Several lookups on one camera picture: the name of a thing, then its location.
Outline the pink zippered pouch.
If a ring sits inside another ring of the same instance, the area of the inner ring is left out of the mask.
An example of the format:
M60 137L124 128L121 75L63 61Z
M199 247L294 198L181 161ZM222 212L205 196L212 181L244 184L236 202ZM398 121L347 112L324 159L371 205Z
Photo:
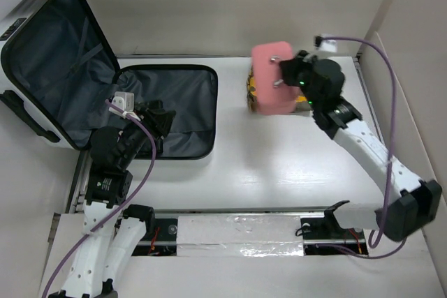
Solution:
M295 109L299 94L297 87L282 83L273 87L273 82L282 79L279 64L271 64L271 56L277 55L283 60L293 58L293 49L285 41L257 45L251 50L251 67L253 68L257 94L257 113L264 115L290 114Z

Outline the white black hard-shell suitcase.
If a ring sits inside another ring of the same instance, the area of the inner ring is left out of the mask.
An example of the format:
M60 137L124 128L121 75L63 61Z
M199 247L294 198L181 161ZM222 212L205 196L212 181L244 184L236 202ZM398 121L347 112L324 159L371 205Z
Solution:
M131 92L175 111L158 147L164 160L195 160L214 147L218 75L198 64L121 67L87 0L22 0L1 22L1 101L35 134L85 150L104 126L126 120L106 99Z

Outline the camouflage orange fabric bag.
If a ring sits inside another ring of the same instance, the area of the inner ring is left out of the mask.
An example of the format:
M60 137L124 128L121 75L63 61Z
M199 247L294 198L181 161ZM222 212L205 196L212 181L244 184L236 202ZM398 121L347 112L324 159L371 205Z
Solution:
M249 75L247 77L247 105L252 113L257 112L258 105L253 68L250 69ZM292 114L298 114L299 112L309 112L310 110L311 105L308 103L307 99L302 95L297 96L295 109L294 111L292 111Z

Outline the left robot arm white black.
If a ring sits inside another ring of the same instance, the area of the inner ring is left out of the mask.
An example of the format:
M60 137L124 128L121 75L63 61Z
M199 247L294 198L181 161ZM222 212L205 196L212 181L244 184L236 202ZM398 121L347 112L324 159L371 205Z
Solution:
M130 203L142 186L130 189L133 175L128 167L149 142L148 169L153 169L176 113L165 110L160 100L134 103L132 94L124 92L106 104L128 124L123 129L102 127L91 137L82 237L53 271L43 297L117 297L117 279L138 242L155 233L154 209Z

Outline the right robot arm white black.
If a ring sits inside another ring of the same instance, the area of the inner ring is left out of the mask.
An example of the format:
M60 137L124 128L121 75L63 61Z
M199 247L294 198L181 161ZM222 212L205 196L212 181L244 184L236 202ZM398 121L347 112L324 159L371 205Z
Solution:
M383 194L378 209L350 206L346 200L329 207L330 216L322 222L328 236L363 228L401 242L436 218L441 186L410 171L373 134L361 113L342 96L345 76L338 63L305 51L289 60L271 56L270 63L279 69L274 86L299 88L317 126L357 161Z

